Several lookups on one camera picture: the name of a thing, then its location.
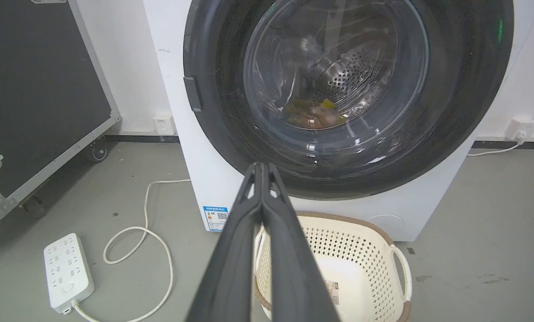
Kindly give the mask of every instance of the round glass door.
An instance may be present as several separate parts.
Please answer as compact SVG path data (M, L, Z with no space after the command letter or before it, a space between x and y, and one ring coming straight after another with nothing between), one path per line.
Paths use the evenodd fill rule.
M512 0L199 0L185 37L202 130L244 173L289 193L398 187L473 132L503 79Z

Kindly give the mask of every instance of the power strip socket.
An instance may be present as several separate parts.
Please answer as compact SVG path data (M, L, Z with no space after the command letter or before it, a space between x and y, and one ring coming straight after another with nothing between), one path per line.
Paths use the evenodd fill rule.
M44 249L44 267L50 306L58 313L72 312L72 301L90 296L94 282L80 238L72 233Z

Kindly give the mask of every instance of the front-loading washing machine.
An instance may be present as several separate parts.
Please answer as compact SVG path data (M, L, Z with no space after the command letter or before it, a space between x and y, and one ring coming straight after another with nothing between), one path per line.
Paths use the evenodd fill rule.
M267 161L296 210L397 241L430 218L534 22L534 0L144 3L207 230Z

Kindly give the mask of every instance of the laundry basket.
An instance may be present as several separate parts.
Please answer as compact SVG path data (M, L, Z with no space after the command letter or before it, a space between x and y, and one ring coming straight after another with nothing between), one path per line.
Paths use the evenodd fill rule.
M410 267L380 228L342 216L297 212L342 322L404 322L410 316ZM262 230L255 240L255 296L271 319L271 250ZM394 254L404 271L404 288Z

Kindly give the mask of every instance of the caster wheel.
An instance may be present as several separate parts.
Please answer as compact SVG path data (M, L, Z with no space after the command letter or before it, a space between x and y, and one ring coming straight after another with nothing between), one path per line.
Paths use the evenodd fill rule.
M46 209L42 206L42 200L35 195L28 198L24 204L22 204L22 208L34 219L43 218L46 214Z
M108 156L108 145L104 139L96 140L90 143L85 153L89 161L100 163Z

